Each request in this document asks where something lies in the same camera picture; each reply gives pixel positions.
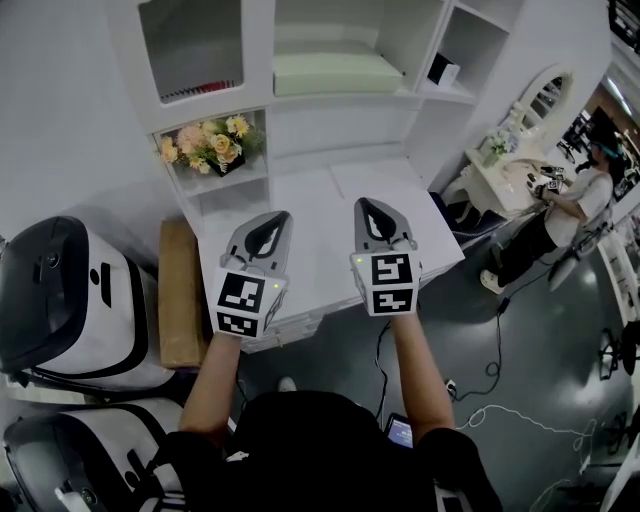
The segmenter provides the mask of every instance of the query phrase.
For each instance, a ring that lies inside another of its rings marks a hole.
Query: gray floor
[[[478,273],[487,245],[472,249],[467,259],[420,293],[420,317],[442,375],[453,379],[459,394],[486,390],[492,379],[485,366],[495,360],[498,299],[479,285]],[[536,264],[507,291],[544,272]],[[376,340],[384,319],[369,318],[362,306],[325,318],[317,334],[282,349],[241,359],[240,375],[249,398],[272,390],[282,375],[293,377],[300,389],[341,393],[375,412],[382,377],[374,365]],[[501,318],[503,369],[489,396],[471,396],[454,405],[456,422],[487,404],[516,409],[556,429],[583,431],[590,418],[599,428],[630,407],[630,380],[618,371],[607,382],[598,378],[597,351],[601,332],[619,334],[620,317],[606,270],[596,252],[554,293],[546,278],[514,297]],[[385,335],[381,365],[389,374],[385,416],[403,413],[402,394],[393,342]],[[573,479],[580,454],[575,436],[546,432],[515,415],[490,410],[485,422],[466,429],[477,444],[487,474],[507,511],[529,510],[536,497],[562,478]],[[602,459],[594,437],[592,460]],[[589,443],[583,447],[583,457]],[[546,510],[563,508],[552,496]]]

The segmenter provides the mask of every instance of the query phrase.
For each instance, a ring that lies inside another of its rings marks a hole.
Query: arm
[[[438,371],[417,314],[391,320],[398,352],[402,398],[413,445],[436,428],[455,428],[451,398]]]
[[[227,435],[240,341],[237,336],[216,333],[180,418],[180,430],[202,434],[218,448]]]
[[[582,211],[582,207],[576,201],[570,201],[562,197],[560,194],[554,194],[545,189],[542,193],[542,199],[555,203],[567,215],[571,215],[578,219],[581,223],[587,222],[587,216]]]

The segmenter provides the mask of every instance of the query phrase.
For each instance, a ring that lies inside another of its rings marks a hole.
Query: wall
[[[442,190],[462,168],[465,147],[480,143],[544,69],[573,67],[575,89],[563,122],[549,132],[550,149],[571,125],[597,87],[611,60],[610,32],[603,0],[527,0],[464,132],[451,144],[447,163],[430,185]]]
[[[625,130],[629,130],[629,137],[633,140],[635,145],[640,148],[638,125],[627,115],[618,100],[616,100],[602,84],[598,85],[593,96],[589,98],[589,101],[585,106],[585,110],[589,114],[593,114],[598,107],[605,111],[609,118],[618,127],[620,133],[624,133]]]
[[[0,2],[0,234],[78,216],[142,264],[180,215],[139,128],[99,0]]]

